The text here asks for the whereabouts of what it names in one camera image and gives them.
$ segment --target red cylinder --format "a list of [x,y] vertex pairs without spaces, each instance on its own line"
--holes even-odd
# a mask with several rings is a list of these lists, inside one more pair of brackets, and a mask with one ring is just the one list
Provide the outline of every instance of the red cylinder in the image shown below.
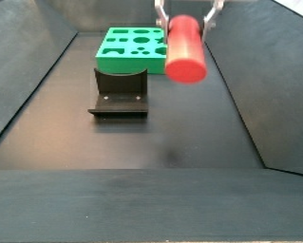
[[173,17],[168,24],[164,73],[184,84],[197,83],[207,76],[198,25],[186,15]]

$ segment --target green block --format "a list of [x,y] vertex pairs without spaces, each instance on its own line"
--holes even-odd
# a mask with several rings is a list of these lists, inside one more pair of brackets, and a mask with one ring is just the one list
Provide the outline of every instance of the green block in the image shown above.
[[160,28],[109,28],[96,52],[96,66],[106,73],[164,74],[165,44]]

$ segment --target black surface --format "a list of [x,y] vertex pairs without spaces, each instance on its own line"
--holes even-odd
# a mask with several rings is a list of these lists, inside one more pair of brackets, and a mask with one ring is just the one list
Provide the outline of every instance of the black surface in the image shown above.
[[263,169],[0,171],[0,242],[165,240],[303,240],[303,178]]
[[0,133],[74,35],[42,1],[0,1]]
[[303,18],[227,3],[207,44],[265,166],[303,174]]
[[200,84],[148,75],[145,121],[93,118],[101,36],[74,39],[0,139],[0,169],[261,168],[209,55]]

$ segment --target black holder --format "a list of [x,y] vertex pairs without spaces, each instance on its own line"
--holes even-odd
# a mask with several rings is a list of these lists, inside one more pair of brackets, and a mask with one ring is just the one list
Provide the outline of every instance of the black holder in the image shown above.
[[98,95],[94,108],[88,112],[96,117],[101,115],[145,117],[146,69],[134,74],[108,74],[96,68],[93,70]]

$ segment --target gray wall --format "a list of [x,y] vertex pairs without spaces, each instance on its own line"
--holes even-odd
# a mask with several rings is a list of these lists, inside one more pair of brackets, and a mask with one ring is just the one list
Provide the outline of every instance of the gray wall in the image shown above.
[[265,166],[303,174],[303,17],[227,4],[207,44]]
[[[62,17],[81,32],[106,30],[121,26],[154,26],[153,0],[46,0]],[[208,2],[166,0],[166,14],[188,14],[201,21],[209,10]]]
[[76,30],[41,1],[0,1],[0,133]]

